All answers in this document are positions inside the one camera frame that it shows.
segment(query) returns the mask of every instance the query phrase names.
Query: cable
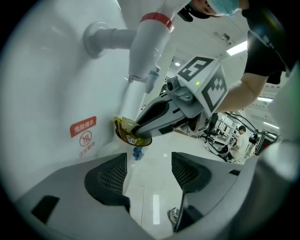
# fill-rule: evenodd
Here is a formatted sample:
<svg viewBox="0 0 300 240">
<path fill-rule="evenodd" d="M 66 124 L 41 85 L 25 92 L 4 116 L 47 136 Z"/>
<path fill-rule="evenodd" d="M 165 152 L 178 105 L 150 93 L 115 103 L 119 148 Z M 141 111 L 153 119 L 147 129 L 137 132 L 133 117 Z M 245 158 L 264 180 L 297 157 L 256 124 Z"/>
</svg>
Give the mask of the cable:
<svg viewBox="0 0 300 240">
<path fill-rule="evenodd" d="M 271 132 L 268 132 L 268 131 L 262 131 L 262 132 L 256 131 L 256 128 L 252 125 L 252 123 L 249 122 L 245 117 L 243 117 L 241 115 L 233 114 L 233 113 L 228 113 L 228 112 L 225 112 L 225 114 L 227 114 L 227 115 L 231 116 L 232 118 L 236 119 L 237 121 L 239 121 L 242 125 L 244 125 L 246 128 L 248 128 L 253 133 L 256 133 L 256 134 L 259 134 L 259 135 L 265 135 L 265 136 L 269 135 L 269 134 L 275 135 L 276 138 L 274 140 L 274 143 L 277 141 L 277 139 L 279 138 L 279 136 L 281 136 L 281 135 L 277 135 L 275 133 L 271 133 Z M 249 126 L 247 126 L 247 124 L 243 123 L 240 119 L 236 118 L 235 116 L 239 116 L 239 117 L 245 119 L 248 123 L 250 123 L 250 125 L 254 128 L 254 130 L 251 129 Z"/>
</svg>

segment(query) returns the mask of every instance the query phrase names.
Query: red band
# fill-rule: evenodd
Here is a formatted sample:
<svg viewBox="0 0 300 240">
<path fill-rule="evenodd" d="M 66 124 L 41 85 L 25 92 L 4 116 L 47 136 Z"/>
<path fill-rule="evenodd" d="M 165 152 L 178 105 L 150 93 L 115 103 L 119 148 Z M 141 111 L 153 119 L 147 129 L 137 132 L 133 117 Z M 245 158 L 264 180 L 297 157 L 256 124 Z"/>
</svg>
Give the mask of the red band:
<svg viewBox="0 0 300 240">
<path fill-rule="evenodd" d="M 142 17 L 141 22 L 145 20 L 157 20 L 162 24 L 166 25 L 167 28 L 170 29 L 171 31 L 174 28 L 171 19 L 168 18 L 166 15 L 163 15 L 162 13 L 148 13 L 144 17 Z"/>
</svg>

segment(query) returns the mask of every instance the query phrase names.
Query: person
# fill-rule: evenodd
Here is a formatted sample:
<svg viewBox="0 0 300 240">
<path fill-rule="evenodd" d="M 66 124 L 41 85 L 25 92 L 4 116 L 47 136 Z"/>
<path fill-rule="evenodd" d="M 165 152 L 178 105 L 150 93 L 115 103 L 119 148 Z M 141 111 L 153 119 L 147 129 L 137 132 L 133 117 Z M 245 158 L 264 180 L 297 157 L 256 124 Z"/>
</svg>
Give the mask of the person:
<svg viewBox="0 0 300 240">
<path fill-rule="evenodd" d="M 246 153 L 246 156 L 249 156 L 249 154 L 251 153 L 252 149 L 257 143 L 257 139 L 258 139 L 258 135 L 256 133 L 254 133 L 253 136 L 249 137 L 249 142 L 251 143 L 251 145 Z"/>
<path fill-rule="evenodd" d="M 290 73 L 297 60 L 299 45 L 294 35 L 297 7 L 284 8 L 272 0 L 192 0 L 185 8 L 207 19 L 233 15 L 242 10 L 250 31 L 247 34 L 247 63 L 240 81 L 230 86 L 217 112 L 240 110 L 252 104 L 265 83 L 279 84 L 282 72 Z"/>
<path fill-rule="evenodd" d="M 236 144 L 231 148 L 228 153 L 229 162 L 235 163 L 245 156 L 245 152 L 249 143 L 249 139 L 246 135 L 246 127 L 241 125 L 239 127 L 239 137 L 237 138 Z"/>
</svg>

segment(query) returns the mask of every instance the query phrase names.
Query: black sleeve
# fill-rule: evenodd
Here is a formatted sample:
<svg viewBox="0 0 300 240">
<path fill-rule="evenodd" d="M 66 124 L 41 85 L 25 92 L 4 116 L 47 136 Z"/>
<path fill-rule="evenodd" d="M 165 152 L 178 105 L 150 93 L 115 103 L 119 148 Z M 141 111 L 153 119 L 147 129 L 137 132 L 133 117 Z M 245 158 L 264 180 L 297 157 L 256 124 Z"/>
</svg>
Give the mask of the black sleeve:
<svg viewBox="0 0 300 240">
<path fill-rule="evenodd" d="M 265 46 L 250 31 L 247 35 L 247 63 L 244 73 L 253 73 L 261 76 L 269 76 L 267 83 L 279 84 L 285 65 L 273 51 Z"/>
</svg>

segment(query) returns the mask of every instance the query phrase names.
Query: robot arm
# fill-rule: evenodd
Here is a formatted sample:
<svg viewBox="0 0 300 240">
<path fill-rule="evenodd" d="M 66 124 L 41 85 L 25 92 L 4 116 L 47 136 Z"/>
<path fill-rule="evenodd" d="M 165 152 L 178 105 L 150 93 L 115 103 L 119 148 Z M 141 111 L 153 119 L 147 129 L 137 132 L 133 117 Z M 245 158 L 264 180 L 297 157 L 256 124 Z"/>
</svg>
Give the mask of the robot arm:
<svg viewBox="0 0 300 240">
<path fill-rule="evenodd" d="M 166 93 L 152 100 L 137 118 L 139 126 L 133 133 L 138 137 L 163 135 L 184 123 L 197 133 L 228 92 L 219 59 L 194 57 L 175 75 L 168 79 Z"/>
</svg>

